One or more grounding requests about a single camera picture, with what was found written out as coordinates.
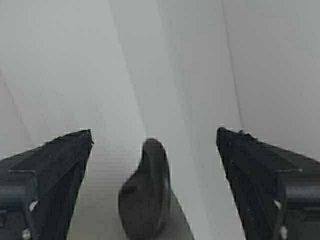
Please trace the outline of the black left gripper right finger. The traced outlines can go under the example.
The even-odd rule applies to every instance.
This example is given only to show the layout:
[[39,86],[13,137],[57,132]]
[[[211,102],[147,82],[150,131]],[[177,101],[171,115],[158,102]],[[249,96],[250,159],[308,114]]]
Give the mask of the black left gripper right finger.
[[319,239],[317,160],[224,127],[216,146],[246,239]]

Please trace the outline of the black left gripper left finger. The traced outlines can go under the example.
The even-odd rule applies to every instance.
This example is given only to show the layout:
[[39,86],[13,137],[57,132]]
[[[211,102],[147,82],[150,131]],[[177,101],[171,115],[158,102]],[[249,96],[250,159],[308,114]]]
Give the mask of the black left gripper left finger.
[[68,238],[93,144],[83,129],[1,159],[2,240]]

